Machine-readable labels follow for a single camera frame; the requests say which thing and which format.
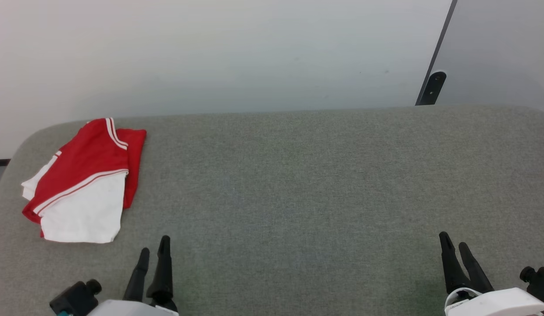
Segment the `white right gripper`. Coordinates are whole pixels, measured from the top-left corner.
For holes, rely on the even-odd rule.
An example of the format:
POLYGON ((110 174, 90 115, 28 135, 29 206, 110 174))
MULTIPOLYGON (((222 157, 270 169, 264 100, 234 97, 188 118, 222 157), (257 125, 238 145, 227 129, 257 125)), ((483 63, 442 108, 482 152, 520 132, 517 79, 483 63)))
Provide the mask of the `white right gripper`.
POLYGON ((544 302, 525 290, 514 287, 495 291, 465 242, 459 244, 459 250, 469 279, 449 234, 440 232, 439 241, 448 294, 444 304, 446 316, 544 316, 544 302))

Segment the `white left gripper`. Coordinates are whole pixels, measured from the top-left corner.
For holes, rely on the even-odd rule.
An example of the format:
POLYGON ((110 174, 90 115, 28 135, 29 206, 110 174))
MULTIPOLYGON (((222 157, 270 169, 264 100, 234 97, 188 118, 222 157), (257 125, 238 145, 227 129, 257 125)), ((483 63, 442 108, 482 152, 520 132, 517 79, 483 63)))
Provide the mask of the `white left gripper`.
POLYGON ((179 316, 174 298, 170 237, 162 236, 154 279, 146 297, 151 305, 143 303, 144 279, 148 272, 150 250, 142 248, 140 256, 123 295, 123 300, 106 300, 88 316, 179 316))

